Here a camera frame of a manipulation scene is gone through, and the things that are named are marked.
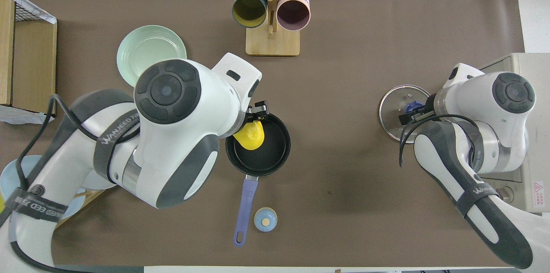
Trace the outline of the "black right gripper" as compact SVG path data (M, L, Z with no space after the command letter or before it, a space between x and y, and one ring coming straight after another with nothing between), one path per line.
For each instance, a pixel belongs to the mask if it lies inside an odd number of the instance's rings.
M439 113L438 110L438 96L437 94L432 94L430 97L428 97L426 104L424 106L424 109L414 109L410 112L406 112L399 116L399 122L401 126L405 126L408 123L420 120L421 116L424 116L425 114L433 114L437 115Z

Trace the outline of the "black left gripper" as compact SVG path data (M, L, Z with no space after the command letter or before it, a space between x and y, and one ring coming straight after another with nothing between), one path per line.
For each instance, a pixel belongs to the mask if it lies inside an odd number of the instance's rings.
M256 102L252 108L252 113L246 112L246 123L263 121L269 115L269 105L266 100Z

